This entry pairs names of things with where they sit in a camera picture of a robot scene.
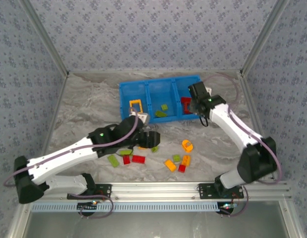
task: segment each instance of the patterned wallpaper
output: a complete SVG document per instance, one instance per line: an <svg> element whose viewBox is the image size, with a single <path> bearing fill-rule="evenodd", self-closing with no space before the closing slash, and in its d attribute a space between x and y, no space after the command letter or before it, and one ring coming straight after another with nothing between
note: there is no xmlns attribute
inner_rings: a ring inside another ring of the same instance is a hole
<svg viewBox="0 0 307 238"><path fill-rule="evenodd" d="M276 0L31 0L68 70L239 69Z"/></svg>
<svg viewBox="0 0 307 238"><path fill-rule="evenodd" d="M62 82L18 1L0 0L0 238L18 204L2 183L17 156L41 152Z"/></svg>
<svg viewBox="0 0 307 238"><path fill-rule="evenodd" d="M291 0L247 76L307 236L307 0Z"/></svg>

